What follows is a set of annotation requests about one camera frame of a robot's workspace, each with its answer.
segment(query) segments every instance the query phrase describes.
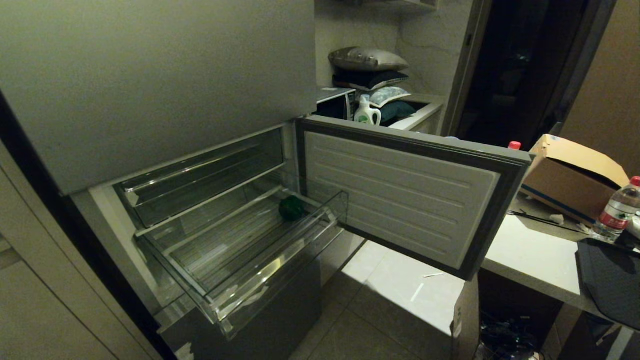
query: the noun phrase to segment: refrigerator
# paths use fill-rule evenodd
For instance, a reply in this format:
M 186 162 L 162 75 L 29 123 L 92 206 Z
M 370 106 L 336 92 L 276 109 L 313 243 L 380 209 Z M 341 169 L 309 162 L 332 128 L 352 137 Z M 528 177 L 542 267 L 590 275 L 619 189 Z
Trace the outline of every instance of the refrigerator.
M 349 234 L 471 279 L 531 163 L 307 115 L 312 1 L 5 2 L 0 31 L 18 161 L 181 359 L 287 359 Z

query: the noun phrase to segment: bottle cap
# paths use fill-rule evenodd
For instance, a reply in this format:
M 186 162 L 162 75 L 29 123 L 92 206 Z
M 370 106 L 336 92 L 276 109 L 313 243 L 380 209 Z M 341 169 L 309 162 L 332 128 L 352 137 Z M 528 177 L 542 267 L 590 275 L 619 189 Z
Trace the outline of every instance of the bottle cap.
M 521 146 L 522 146 L 522 144 L 519 143 L 519 142 L 510 142 L 508 147 L 509 147 L 509 149 L 520 150 Z

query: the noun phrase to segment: white wall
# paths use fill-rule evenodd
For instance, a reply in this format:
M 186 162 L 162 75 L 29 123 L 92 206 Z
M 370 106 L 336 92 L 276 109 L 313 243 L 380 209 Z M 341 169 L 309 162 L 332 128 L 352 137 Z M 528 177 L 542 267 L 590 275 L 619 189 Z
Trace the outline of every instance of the white wall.
M 449 99 L 473 0 L 440 0 L 438 11 L 406 16 L 396 49 L 411 64 L 403 86 Z
M 399 28 L 398 15 L 347 6 L 335 0 L 316 0 L 317 84 L 332 86 L 333 70 L 327 60 L 330 52 L 362 46 L 394 53 Z

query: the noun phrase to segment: laundry detergent bottle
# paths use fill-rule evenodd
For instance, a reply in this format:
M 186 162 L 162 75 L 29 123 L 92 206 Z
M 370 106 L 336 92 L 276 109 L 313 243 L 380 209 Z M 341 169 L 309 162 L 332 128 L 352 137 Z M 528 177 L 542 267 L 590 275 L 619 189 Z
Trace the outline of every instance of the laundry detergent bottle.
M 369 96 L 361 95 L 360 107 L 358 107 L 358 111 L 356 111 L 354 121 L 379 126 L 381 119 L 382 119 L 382 113 L 380 113 L 380 110 L 372 109 L 369 106 Z

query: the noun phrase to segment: black mat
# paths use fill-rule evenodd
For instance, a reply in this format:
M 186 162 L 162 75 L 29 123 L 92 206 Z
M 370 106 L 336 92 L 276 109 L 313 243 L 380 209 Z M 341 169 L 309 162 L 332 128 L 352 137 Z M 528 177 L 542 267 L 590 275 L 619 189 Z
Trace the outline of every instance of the black mat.
M 585 239 L 578 243 L 583 285 L 601 313 L 640 331 L 640 254 Z

